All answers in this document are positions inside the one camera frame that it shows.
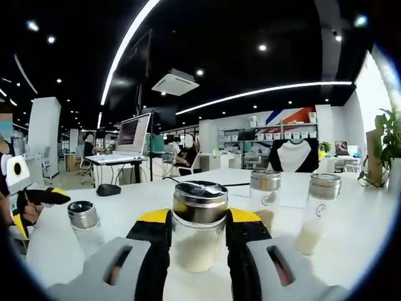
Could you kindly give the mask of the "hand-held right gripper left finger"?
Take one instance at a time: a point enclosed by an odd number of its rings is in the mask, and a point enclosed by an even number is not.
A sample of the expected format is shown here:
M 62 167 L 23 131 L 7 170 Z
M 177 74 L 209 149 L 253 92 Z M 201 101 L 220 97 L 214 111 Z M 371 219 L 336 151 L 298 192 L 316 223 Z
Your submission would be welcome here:
M 172 241 L 170 209 L 139 217 L 124 238 L 103 245 L 66 284 L 46 291 L 51 300 L 162 300 Z

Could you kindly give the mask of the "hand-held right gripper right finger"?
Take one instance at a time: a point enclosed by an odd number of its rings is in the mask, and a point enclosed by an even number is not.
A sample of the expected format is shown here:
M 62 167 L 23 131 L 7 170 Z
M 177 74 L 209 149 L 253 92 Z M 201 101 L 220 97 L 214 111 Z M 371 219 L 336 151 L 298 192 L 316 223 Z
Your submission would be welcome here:
M 253 212 L 230 208 L 227 265 L 234 300 L 346 300 L 349 290 L 315 276 L 309 259 L 284 238 L 272 238 Z

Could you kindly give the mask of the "person's left hand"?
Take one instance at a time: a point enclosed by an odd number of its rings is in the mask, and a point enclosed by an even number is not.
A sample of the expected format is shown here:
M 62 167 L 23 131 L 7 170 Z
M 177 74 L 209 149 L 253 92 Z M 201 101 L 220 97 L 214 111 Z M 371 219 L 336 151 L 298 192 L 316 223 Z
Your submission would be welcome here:
M 35 224 L 43 210 L 44 206 L 42 204 L 35 205 L 33 203 L 28 203 L 24 207 L 24 213 L 23 213 L 23 218 L 32 223 Z

